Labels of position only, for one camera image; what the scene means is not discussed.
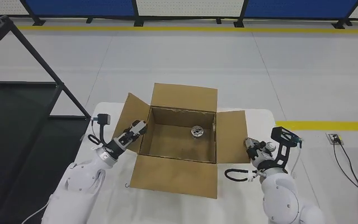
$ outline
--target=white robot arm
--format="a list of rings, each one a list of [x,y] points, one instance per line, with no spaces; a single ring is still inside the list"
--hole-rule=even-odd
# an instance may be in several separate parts
[[[105,180],[106,169],[146,131],[144,121],[135,121],[118,138],[94,149],[94,158],[81,164],[70,164],[56,191],[50,196],[42,224],[85,224]]]
[[[271,138],[280,144],[276,158],[271,153],[276,148],[270,142],[259,142],[252,138],[245,140],[251,163],[257,168],[254,172],[260,176],[261,189],[264,193],[263,210],[268,217],[268,222],[270,224],[324,224],[322,211],[298,195],[294,179],[285,170],[290,148],[296,147],[302,141],[297,135],[282,127],[274,128]],[[243,170],[229,169],[225,172],[226,177],[234,181],[247,180],[228,176],[229,172],[235,171]]]

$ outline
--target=white tablecloth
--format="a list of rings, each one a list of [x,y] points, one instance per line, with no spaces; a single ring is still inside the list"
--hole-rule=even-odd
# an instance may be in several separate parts
[[[101,102],[93,116],[99,113],[111,115],[111,124],[105,126],[104,137],[109,141],[113,135],[124,104]],[[238,108],[219,111],[242,110]],[[245,109],[247,133],[259,141],[271,141],[275,126],[273,114],[268,110]],[[99,135],[99,125],[94,124]],[[87,133],[92,133],[91,126]],[[83,140],[76,162],[90,160],[94,146],[87,137]],[[172,194],[151,190],[126,188],[130,183],[136,153],[127,150],[118,163],[106,171],[106,180],[93,208],[88,224],[106,223],[180,223],[180,224],[259,224],[267,223],[262,208],[263,194],[258,178],[254,182],[237,183],[225,178],[228,168],[255,168],[251,164],[218,164],[218,198],[210,199],[191,195]]]

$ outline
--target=open cardboard box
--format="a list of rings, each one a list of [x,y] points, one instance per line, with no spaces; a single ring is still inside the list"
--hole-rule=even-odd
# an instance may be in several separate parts
[[[136,152],[130,186],[217,198],[217,164],[250,163],[244,139],[245,111],[216,112],[218,90],[154,84],[150,105],[129,93],[113,137],[134,120],[147,133],[128,149]],[[194,139],[191,128],[204,128]]]

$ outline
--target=white cable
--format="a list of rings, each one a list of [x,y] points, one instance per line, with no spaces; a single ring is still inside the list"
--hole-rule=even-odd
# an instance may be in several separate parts
[[[34,214],[28,216],[28,218],[26,218],[23,222],[21,222],[21,224],[24,224],[27,220],[29,220],[32,216],[36,215],[37,213],[39,213],[41,210],[43,210],[44,208],[46,208],[46,206],[49,205],[50,200],[47,201],[46,205],[43,206],[42,208],[40,208],[39,210],[37,210],[37,212],[35,212]]]

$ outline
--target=black cable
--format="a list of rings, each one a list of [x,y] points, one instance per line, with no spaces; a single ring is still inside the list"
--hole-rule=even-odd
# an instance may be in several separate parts
[[[94,136],[93,134],[88,135],[88,140],[90,140],[91,142],[93,142],[96,145],[101,144],[101,141],[96,136]]]
[[[340,146],[342,147],[343,152],[345,152],[345,154],[346,154],[346,156],[347,156],[347,158],[348,158],[349,167],[351,168],[351,171],[352,171],[352,173],[353,173],[353,176],[354,176],[354,178],[356,179],[356,181],[357,181],[357,183],[358,183],[357,176],[356,176],[356,174],[355,174],[355,173],[354,173],[354,171],[353,171],[353,167],[352,167],[352,162],[351,162],[351,159],[349,158],[349,156],[348,156],[348,154],[347,154],[347,152],[346,152],[345,148],[343,147],[343,145],[342,145],[341,143],[340,143]]]
[[[103,143],[103,145],[106,145],[107,143],[105,142],[105,138],[103,137],[103,133],[104,133],[104,125],[100,124],[100,140]]]
[[[231,176],[228,175],[228,173],[230,172],[243,172],[245,174],[248,173],[248,170],[241,170],[241,169],[227,169],[225,170],[225,177],[229,180],[232,180],[232,181],[236,181],[236,182],[244,182],[244,181],[247,181],[248,179],[247,178],[243,178],[243,179],[236,179],[236,178],[232,178]]]
[[[337,164],[338,164],[338,166],[340,167],[340,169],[342,170],[343,174],[349,179],[350,182],[352,182],[352,184],[354,184],[354,185],[358,188],[358,184],[354,183],[354,182],[347,176],[347,174],[343,171],[343,169],[342,169],[340,163],[338,162],[337,155],[336,155],[335,143],[333,143],[333,151],[334,151],[334,153],[335,153],[335,158],[336,158]],[[347,154],[346,154],[346,156],[347,156],[347,158],[348,158],[348,160],[349,160],[349,163],[350,163],[350,166],[351,166],[351,169],[352,169],[351,160],[349,159],[349,157],[348,157]]]

